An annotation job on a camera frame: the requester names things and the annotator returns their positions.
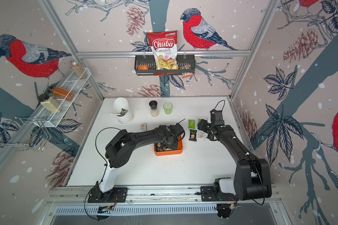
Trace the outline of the white cookie packet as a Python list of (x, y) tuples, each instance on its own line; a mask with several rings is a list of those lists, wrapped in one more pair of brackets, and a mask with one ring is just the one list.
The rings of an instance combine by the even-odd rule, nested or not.
[(140, 130), (142, 132), (147, 131), (147, 123), (140, 123)]
[(204, 131), (199, 130), (197, 135), (197, 140), (199, 141), (205, 141), (206, 139), (206, 133)]

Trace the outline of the black cookie packet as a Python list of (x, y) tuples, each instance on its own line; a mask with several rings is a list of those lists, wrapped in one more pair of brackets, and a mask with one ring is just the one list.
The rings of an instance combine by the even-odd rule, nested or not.
[(196, 129), (190, 129), (190, 136), (189, 141), (197, 141), (197, 130)]
[(155, 144), (155, 151), (156, 152), (162, 152), (163, 151), (163, 148), (161, 146), (161, 143), (156, 143)]

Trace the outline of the black cookie packet front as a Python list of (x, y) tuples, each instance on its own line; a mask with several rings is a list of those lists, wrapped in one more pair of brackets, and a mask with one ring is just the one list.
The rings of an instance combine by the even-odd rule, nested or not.
[(161, 146), (161, 143), (156, 143), (155, 144), (155, 151), (156, 152), (162, 152), (163, 151), (163, 148)]

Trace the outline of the white cookie packet front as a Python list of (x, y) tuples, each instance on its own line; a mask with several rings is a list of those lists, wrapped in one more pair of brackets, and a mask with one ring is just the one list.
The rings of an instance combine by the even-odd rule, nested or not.
[(147, 123), (140, 123), (140, 130), (142, 132), (147, 131)]

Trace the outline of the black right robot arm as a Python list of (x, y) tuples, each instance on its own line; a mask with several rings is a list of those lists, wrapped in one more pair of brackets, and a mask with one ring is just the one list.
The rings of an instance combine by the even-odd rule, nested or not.
[(224, 125), (223, 122), (216, 125), (214, 122), (201, 120), (198, 129), (219, 141), (236, 161), (233, 187), (240, 200), (272, 196), (269, 163), (252, 154), (238, 139), (231, 126)]

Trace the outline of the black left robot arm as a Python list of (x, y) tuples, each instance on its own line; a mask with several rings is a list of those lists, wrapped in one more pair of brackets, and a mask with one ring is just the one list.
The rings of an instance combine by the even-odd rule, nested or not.
[(128, 163), (133, 151), (137, 148), (159, 143), (163, 148), (175, 150), (185, 134), (184, 128), (179, 123), (170, 126), (160, 125), (144, 132), (128, 132), (120, 129), (105, 147), (103, 158), (106, 160), (106, 169), (98, 182), (99, 190), (106, 193), (114, 188), (115, 170)]

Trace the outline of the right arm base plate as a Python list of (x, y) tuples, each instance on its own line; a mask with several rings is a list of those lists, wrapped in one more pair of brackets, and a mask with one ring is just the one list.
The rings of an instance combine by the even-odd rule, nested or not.
[(215, 185), (201, 186), (200, 196), (203, 202), (237, 202), (239, 198), (232, 193), (223, 193)]

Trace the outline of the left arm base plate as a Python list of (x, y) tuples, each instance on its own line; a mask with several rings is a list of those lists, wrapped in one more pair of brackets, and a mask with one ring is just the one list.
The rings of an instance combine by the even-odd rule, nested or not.
[(95, 187), (89, 192), (89, 203), (123, 203), (126, 201), (128, 188), (113, 188), (107, 192), (102, 192), (99, 187)]

